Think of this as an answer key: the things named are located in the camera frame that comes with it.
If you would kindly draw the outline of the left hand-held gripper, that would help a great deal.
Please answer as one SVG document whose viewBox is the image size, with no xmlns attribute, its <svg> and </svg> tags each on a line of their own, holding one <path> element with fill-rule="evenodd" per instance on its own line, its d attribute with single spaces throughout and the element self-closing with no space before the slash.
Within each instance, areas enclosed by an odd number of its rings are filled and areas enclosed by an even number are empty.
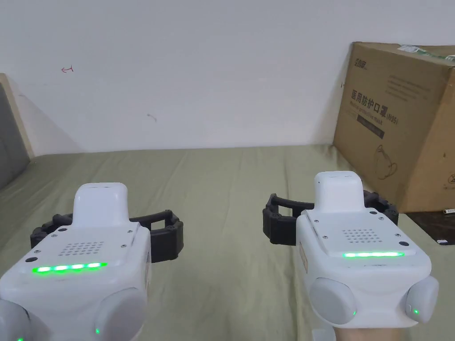
<svg viewBox="0 0 455 341">
<path fill-rule="evenodd" d="M 30 245 L 1 277 L 1 340 L 136 341 L 150 263 L 178 258 L 184 223 L 172 210 L 129 219 L 124 184 L 88 183 Z"/>
</svg>

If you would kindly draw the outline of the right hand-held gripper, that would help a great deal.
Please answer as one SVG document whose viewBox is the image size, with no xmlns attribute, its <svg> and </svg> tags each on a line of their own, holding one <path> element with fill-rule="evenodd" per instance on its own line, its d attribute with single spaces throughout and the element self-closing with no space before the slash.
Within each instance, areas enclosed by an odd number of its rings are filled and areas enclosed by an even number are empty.
<svg viewBox="0 0 455 341">
<path fill-rule="evenodd" d="M 398 222 L 396 206 L 364 190 L 352 171 L 318 173 L 315 204 L 269 196 L 263 233 L 271 244 L 296 245 L 300 278 L 321 322 L 313 340 L 334 341 L 334 328 L 399 329 L 430 320 L 439 282 L 429 256 Z"/>
</svg>

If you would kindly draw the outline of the person's right hand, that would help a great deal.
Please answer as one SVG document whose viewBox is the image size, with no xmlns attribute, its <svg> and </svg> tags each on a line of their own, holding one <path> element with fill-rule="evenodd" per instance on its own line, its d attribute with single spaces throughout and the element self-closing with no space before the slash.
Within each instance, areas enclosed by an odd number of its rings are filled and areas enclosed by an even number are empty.
<svg viewBox="0 0 455 341">
<path fill-rule="evenodd" d="M 334 328 L 337 341 L 404 341 L 403 329 L 346 329 Z"/>
</svg>

